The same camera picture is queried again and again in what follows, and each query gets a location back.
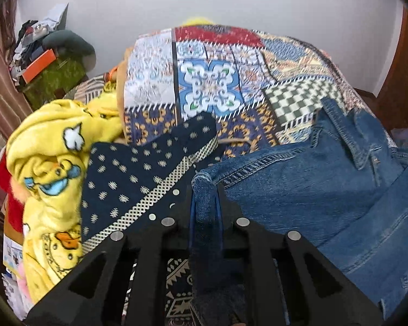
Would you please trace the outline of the blue denim jacket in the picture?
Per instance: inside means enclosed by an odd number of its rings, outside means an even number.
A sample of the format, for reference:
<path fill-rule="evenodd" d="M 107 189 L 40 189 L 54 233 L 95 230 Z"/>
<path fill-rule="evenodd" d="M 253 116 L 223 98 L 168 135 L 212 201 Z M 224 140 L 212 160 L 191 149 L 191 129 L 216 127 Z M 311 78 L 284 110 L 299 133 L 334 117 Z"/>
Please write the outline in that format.
<path fill-rule="evenodd" d="M 222 260 L 217 186 L 248 219 L 272 233 L 298 231 L 381 311 L 392 316 L 408 293 L 408 147 L 391 147 L 362 109 L 322 101 L 310 135 L 218 163 L 191 182 L 195 212 L 194 317 L 227 325 L 244 316 L 236 264 Z"/>

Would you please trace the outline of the navy patterned folded cloth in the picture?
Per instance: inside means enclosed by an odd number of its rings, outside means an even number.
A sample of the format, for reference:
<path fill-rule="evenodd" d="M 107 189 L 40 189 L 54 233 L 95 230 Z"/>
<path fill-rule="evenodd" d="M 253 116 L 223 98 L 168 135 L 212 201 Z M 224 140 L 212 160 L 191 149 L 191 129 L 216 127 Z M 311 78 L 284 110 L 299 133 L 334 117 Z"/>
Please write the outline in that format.
<path fill-rule="evenodd" d="M 216 162 L 217 125 L 200 113 L 142 146 L 95 143 L 83 185 L 82 248 L 117 230 L 140 229 L 169 215 L 193 176 Z"/>

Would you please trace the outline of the red plush toy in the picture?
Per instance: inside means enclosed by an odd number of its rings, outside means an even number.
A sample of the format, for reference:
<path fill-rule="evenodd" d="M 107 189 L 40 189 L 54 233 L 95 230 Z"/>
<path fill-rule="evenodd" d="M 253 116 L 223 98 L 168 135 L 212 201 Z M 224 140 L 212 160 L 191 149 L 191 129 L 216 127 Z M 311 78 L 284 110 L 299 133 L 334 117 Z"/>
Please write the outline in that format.
<path fill-rule="evenodd" d="M 12 193 L 11 174 L 6 167 L 5 155 L 0 160 L 0 188 L 7 194 L 6 214 L 8 221 L 15 231 L 22 233 L 24 205 Z"/>

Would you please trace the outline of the yellow cartoon fleece blanket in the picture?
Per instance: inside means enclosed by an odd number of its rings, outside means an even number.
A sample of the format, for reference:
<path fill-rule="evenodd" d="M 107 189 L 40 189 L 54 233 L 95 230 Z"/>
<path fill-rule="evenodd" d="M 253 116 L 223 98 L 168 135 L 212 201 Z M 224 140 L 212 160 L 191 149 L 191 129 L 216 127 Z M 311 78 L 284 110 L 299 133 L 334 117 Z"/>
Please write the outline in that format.
<path fill-rule="evenodd" d="M 57 99 L 31 113 L 6 144 L 11 188 L 23 202 L 23 271 L 39 302 L 83 258 L 80 203 L 90 150 L 122 134 L 115 87 L 89 103 Z"/>

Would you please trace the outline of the brown wooden room door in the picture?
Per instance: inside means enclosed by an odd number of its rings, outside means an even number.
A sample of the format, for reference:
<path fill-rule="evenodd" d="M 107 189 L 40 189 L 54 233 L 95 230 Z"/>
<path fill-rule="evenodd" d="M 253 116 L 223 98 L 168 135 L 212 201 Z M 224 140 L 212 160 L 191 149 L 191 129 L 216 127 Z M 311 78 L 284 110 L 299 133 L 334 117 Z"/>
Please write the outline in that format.
<path fill-rule="evenodd" d="M 408 10 L 404 9 L 394 59 L 377 97 L 377 117 L 387 130 L 408 127 Z"/>

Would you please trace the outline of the colourful patchwork bedspread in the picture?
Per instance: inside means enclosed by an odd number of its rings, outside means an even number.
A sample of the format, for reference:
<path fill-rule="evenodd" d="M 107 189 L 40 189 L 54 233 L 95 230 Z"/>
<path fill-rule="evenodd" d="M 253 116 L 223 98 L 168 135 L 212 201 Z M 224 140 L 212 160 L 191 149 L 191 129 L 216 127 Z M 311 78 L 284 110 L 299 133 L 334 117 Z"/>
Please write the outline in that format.
<path fill-rule="evenodd" d="M 118 107 L 131 146 L 147 144 L 200 113 L 213 115 L 218 156 L 196 174 L 306 140 L 325 98 L 344 113 L 362 109 L 372 115 L 313 46 L 222 25 L 144 35 L 126 52 L 118 76 Z"/>

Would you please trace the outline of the green patterned storage box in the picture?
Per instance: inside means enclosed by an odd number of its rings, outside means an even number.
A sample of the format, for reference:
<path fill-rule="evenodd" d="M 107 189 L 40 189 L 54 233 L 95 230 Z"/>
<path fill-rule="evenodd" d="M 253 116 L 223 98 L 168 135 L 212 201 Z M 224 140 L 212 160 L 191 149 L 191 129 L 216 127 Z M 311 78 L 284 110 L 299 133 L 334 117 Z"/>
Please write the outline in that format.
<path fill-rule="evenodd" d="M 55 99 L 63 98 L 86 77 L 82 57 L 68 54 L 59 56 L 30 83 L 19 89 L 32 110 Z"/>

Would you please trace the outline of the orange box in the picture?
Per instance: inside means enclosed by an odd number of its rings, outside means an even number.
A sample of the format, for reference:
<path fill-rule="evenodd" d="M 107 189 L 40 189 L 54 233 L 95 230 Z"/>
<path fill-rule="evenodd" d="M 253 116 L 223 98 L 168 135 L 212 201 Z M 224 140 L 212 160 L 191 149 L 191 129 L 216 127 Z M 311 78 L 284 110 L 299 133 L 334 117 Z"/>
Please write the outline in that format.
<path fill-rule="evenodd" d="M 57 59 L 57 56 L 52 49 L 43 52 L 36 60 L 34 60 L 23 72 L 22 77 L 25 83 L 30 83 L 38 74 L 52 64 Z"/>

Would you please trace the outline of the dark green grey cushion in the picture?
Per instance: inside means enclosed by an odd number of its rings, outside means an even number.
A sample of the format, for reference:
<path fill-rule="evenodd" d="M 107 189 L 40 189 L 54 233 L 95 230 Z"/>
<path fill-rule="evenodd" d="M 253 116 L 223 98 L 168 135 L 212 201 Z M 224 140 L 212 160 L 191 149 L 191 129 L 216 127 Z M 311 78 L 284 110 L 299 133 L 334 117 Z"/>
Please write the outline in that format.
<path fill-rule="evenodd" d="M 57 30 L 48 34 L 42 40 L 42 47 L 44 50 L 55 50 L 57 55 L 73 54 L 81 57 L 87 71 L 92 70 L 96 65 L 94 47 L 70 30 Z"/>

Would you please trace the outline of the yellow plush behind bed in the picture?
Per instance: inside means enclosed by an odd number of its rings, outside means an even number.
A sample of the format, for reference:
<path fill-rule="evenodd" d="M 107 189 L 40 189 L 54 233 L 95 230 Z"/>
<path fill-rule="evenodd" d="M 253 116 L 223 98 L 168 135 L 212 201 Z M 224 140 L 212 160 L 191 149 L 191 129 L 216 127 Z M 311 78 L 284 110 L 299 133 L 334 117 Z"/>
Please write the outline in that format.
<path fill-rule="evenodd" d="M 182 22 L 181 27 L 199 26 L 199 25 L 215 25 L 215 23 L 204 17 L 196 16 L 186 19 Z"/>

